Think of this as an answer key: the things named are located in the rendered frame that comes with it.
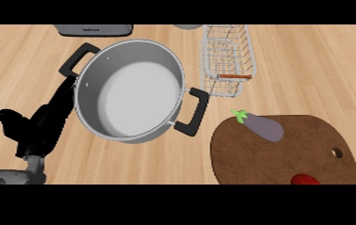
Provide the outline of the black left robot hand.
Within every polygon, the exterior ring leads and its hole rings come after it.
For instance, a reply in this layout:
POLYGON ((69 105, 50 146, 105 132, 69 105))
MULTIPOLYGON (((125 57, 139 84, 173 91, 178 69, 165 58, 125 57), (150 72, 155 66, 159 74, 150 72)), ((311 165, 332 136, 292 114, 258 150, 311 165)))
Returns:
POLYGON ((0 109, 0 123, 7 138, 17 142, 14 156, 44 157, 56 147, 65 120, 74 109, 75 77, 68 76, 50 102, 26 118, 10 109, 0 109))

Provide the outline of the purple eggplant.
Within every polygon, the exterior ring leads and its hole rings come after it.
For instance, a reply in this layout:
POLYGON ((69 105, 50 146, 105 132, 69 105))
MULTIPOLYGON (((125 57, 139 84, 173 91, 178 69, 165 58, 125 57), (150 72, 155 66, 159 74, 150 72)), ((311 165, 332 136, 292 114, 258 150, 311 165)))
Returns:
POLYGON ((277 121, 251 114, 246 110, 230 110, 236 120, 248 129, 270 142, 277 142, 283 137, 283 128, 277 121))

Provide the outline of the grey round object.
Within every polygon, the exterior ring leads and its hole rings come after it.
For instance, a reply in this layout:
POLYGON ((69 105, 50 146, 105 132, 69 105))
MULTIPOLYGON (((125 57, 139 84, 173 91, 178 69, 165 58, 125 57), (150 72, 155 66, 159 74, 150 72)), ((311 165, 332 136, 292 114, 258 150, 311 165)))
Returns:
POLYGON ((196 28, 199 28, 202 26, 202 24, 174 24, 174 27, 177 27, 178 29, 183 30, 193 30, 196 28))

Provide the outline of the grey appliance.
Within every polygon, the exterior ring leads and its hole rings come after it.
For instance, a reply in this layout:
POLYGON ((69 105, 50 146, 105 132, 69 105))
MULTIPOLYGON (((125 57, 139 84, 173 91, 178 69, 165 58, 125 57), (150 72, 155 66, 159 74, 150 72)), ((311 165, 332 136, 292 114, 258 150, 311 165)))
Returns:
POLYGON ((65 37, 122 37, 133 31, 131 24, 56 24, 65 37))

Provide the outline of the brown round cutting board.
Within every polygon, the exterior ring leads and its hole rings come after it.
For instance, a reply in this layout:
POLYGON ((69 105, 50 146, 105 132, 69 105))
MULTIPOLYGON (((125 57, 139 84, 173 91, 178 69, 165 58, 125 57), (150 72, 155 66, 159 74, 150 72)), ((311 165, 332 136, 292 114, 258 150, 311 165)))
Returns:
POLYGON ((271 117, 283 137, 269 142, 233 117, 215 128, 209 141, 211 167, 223 185, 282 185, 298 174, 320 184, 356 185, 356 159, 344 138, 320 118, 310 115, 271 117))

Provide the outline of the red tomato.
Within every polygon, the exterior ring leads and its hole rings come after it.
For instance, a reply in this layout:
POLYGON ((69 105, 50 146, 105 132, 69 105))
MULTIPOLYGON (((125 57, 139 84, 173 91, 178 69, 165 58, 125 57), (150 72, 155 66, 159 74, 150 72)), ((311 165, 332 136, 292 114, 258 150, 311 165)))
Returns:
POLYGON ((319 183, 320 182, 313 176, 303 173, 297 174, 291 179, 292 185, 317 185, 319 183))

